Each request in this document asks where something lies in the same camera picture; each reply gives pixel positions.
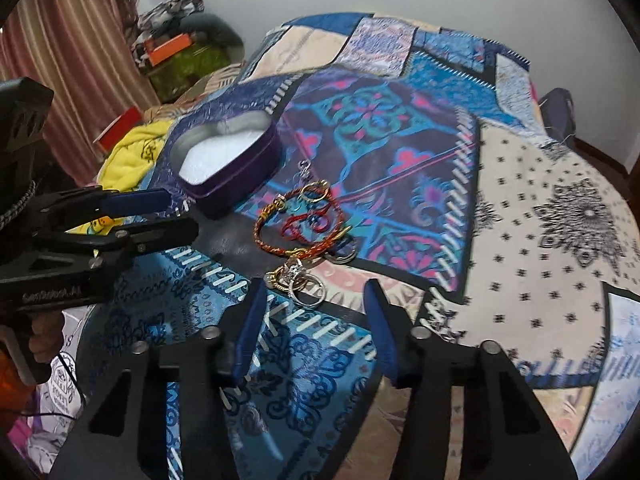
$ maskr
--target white wall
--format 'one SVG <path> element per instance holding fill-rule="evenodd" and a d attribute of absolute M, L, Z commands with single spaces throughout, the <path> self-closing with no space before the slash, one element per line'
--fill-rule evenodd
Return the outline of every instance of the white wall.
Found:
<path fill-rule="evenodd" d="M 629 169 L 640 142 L 640 54 L 606 0 L 205 0 L 244 39 L 303 16 L 388 12 L 501 41 L 532 62 L 539 95 L 572 92 L 578 136 Z"/>

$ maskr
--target striped curtain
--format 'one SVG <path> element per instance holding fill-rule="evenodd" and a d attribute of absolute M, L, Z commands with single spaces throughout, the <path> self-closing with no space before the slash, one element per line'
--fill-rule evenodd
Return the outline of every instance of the striped curtain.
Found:
<path fill-rule="evenodd" d="M 159 104 L 129 51 L 135 9 L 136 0 L 20 0 L 0 34 L 0 78 L 54 90 L 43 136 L 79 186 L 99 169 L 100 132 L 132 106 Z"/>

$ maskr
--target human hand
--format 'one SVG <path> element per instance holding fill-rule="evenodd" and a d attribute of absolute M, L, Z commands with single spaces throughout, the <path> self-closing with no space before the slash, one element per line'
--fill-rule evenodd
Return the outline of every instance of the human hand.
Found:
<path fill-rule="evenodd" d="M 33 352 L 37 362 L 50 363 L 62 350 L 64 325 L 65 316 L 62 311 L 44 312 L 33 317 L 33 335 L 29 339 L 29 350 Z"/>

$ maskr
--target yellow cloth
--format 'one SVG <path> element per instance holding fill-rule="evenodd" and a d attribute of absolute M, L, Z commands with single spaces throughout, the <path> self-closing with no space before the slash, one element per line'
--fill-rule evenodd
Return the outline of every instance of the yellow cloth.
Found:
<path fill-rule="evenodd" d="M 103 189 L 132 191 L 145 177 L 164 146 L 164 138 L 173 121 L 157 121 L 136 126 L 119 143 L 98 174 L 98 184 Z M 112 227 L 122 225 L 122 218 L 103 216 L 68 231 L 81 235 L 107 235 Z"/>

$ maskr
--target bedspread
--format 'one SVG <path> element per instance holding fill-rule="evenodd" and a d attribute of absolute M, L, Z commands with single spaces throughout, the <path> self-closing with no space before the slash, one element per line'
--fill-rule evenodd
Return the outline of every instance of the bedspread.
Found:
<path fill-rule="evenodd" d="M 334 185 L 358 241 L 352 265 L 312 269 L 329 290 L 318 312 L 270 297 L 250 380 L 223 392 L 242 480 L 388 478 L 408 392 L 376 367 L 362 315 L 371 277 L 444 339 L 500 342 L 580 479 L 615 443 L 640 399 L 640 235 L 606 179 L 546 136 L 528 70 L 507 47 L 455 30 L 307 16 L 271 31 L 233 86 L 176 121 L 149 184 L 171 191 L 171 210 L 189 203 L 168 167 L 176 139 L 261 109 L 286 160 L 228 224 L 251 225 L 306 158 Z M 86 323 L 87 384 L 137 339 L 171 343 L 216 322 L 250 277 L 224 252 L 139 258 Z M 425 301 L 434 288 L 444 302 Z M 294 338 L 309 355 L 292 350 Z M 167 441 L 180 477 L 178 390 L 168 387 Z M 460 470 L 462 402 L 455 388 L 447 479 Z"/>

